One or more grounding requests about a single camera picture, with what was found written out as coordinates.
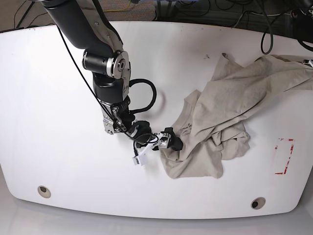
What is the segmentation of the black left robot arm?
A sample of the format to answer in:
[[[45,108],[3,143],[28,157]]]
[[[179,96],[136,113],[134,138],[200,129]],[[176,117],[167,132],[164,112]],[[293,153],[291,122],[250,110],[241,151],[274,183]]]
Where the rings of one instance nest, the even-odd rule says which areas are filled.
[[[313,43],[313,1],[291,0],[294,5],[293,35],[298,43],[306,50],[313,51],[313,47],[306,42]]]

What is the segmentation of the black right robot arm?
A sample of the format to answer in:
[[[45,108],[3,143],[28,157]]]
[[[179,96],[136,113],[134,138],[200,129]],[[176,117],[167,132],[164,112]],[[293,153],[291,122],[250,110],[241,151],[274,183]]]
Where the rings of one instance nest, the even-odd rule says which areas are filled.
[[[92,73],[90,90],[101,106],[105,131],[110,135],[125,134],[133,140],[134,148],[150,145],[154,151],[161,148],[182,150],[183,143],[173,128],[153,133],[149,122],[135,119],[137,113],[153,107],[157,90],[147,79],[131,79],[128,53],[99,1],[43,0],[41,4],[56,23],[62,39],[68,39],[84,51],[82,66]],[[150,86],[152,100],[144,108],[130,110],[129,88],[140,83]]]

